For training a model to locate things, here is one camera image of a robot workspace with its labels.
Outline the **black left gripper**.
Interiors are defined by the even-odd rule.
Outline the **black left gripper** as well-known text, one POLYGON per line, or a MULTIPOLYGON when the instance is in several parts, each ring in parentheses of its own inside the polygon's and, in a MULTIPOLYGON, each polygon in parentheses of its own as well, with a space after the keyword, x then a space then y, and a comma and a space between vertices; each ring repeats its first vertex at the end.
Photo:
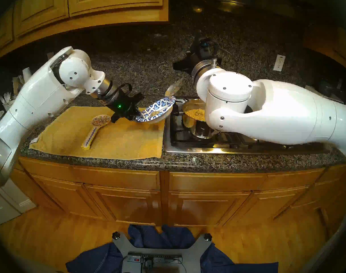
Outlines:
POLYGON ((144 95, 139 92, 133 96, 127 95, 122 90, 117 90, 113 96, 106 98, 106 106, 114 113, 111 116, 111 123, 116 123, 120 118, 130 121, 142 121, 142 111, 146 106, 137 105, 144 99, 144 95))

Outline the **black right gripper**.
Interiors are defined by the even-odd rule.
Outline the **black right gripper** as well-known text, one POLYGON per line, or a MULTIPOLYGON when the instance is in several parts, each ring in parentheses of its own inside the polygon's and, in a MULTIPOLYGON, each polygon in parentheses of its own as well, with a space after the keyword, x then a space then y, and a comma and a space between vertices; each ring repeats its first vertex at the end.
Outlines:
POLYGON ((218 58, 218 44, 211 38, 196 38, 185 57, 173 63, 173 70, 191 74, 200 62, 218 58))

